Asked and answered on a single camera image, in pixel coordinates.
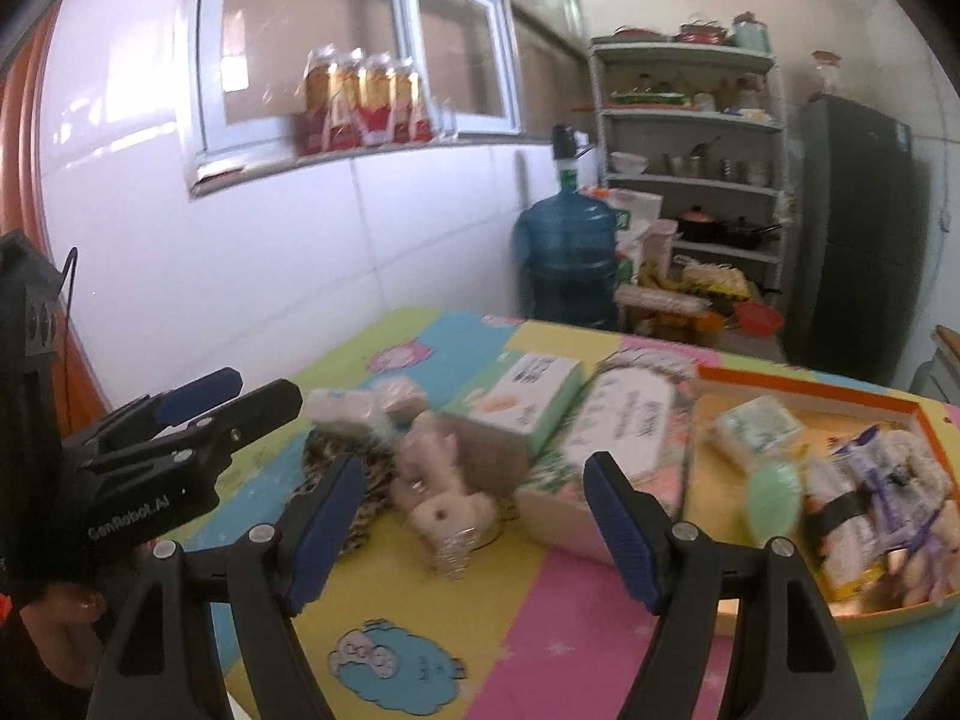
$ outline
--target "curtain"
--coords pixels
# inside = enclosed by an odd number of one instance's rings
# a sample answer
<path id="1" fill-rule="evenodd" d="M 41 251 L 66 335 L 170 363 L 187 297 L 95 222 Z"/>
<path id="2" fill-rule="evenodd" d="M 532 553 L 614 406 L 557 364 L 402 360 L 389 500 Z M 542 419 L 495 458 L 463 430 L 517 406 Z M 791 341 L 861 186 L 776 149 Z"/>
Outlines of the curtain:
<path id="1" fill-rule="evenodd" d="M 40 87 L 59 2 L 37 25 L 6 79 L 0 81 L 0 233 L 22 227 L 48 257 L 37 156 Z M 55 263 L 61 268 L 64 263 Z M 64 317 L 59 318 L 64 327 Z M 56 416 L 61 434 L 69 435 L 102 418 L 104 400 L 72 331 L 58 351 L 54 366 Z"/>

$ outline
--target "blue cartoon sheep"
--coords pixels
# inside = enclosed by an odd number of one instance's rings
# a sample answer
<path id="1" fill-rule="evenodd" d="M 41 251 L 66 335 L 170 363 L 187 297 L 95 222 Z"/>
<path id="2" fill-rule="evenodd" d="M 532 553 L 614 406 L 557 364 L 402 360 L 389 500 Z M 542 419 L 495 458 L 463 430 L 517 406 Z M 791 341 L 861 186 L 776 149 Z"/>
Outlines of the blue cartoon sheep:
<path id="1" fill-rule="evenodd" d="M 344 634 L 328 656 L 341 685 L 381 709 L 423 717 L 449 704 L 466 675 L 464 664 L 427 638 L 387 620 Z"/>

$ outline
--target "shelf board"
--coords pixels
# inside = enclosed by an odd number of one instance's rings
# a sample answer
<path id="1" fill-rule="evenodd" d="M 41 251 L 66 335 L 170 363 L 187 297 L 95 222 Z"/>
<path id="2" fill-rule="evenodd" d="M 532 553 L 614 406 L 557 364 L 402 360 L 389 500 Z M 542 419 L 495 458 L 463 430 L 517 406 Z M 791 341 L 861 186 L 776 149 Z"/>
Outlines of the shelf board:
<path id="1" fill-rule="evenodd" d="M 767 197 L 776 197 L 778 191 L 768 187 L 753 187 L 750 184 L 740 184 L 734 181 L 717 181 L 712 178 L 683 178 L 677 175 L 658 175 L 657 173 L 638 173 L 637 175 L 624 175 L 624 173 L 612 172 L 607 174 L 608 180 L 623 181 L 637 184 L 679 184 L 685 187 L 705 187 L 709 189 L 722 189 L 727 191 L 737 191 L 746 194 L 763 194 Z"/>
<path id="2" fill-rule="evenodd" d="M 769 53 L 696 43 L 595 43 L 590 54 L 611 62 L 674 62 L 760 74 L 769 73 L 776 64 L 776 57 Z"/>
<path id="3" fill-rule="evenodd" d="M 779 257 L 775 254 L 767 254 L 763 251 L 750 251 L 745 248 L 724 247 L 720 244 L 695 244 L 693 241 L 685 241 L 683 238 L 674 241 L 673 247 L 677 250 L 702 251 L 707 254 L 718 254 L 724 257 L 733 257 L 737 260 L 754 260 L 770 265 L 779 263 Z"/>
<path id="4" fill-rule="evenodd" d="M 681 124 L 709 124 L 719 127 L 735 127 L 749 129 L 753 132 L 776 133 L 784 129 L 784 125 L 772 119 L 770 122 L 757 122 L 742 116 L 733 116 L 727 113 L 710 113 L 709 111 L 691 111 L 686 108 L 672 110 L 670 108 L 604 108 L 601 116 L 608 119 L 646 119 L 648 122 L 680 122 Z"/>

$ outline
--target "refrigerator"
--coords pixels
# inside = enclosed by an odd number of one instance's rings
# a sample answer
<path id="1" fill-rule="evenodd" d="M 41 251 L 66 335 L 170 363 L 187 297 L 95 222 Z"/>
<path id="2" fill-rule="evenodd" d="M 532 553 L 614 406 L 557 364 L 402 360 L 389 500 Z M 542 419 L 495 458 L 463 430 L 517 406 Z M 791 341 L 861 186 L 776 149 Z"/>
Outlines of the refrigerator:
<path id="1" fill-rule="evenodd" d="M 784 351 L 889 385 L 923 276 L 928 200 L 903 122 L 824 95 L 803 108 L 800 237 Z"/>

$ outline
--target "green soap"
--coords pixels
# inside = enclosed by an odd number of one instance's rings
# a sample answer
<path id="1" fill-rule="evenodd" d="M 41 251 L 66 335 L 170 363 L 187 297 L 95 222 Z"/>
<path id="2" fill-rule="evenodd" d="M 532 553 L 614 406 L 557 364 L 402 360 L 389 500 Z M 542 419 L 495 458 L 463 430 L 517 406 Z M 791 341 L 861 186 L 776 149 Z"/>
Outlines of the green soap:
<path id="1" fill-rule="evenodd" d="M 774 536 L 790 536 L 800 520 L 803 484 L 789 460 L 760 463 L 747 483 L 747 522 L 754 543 L 765 545 Z"/>

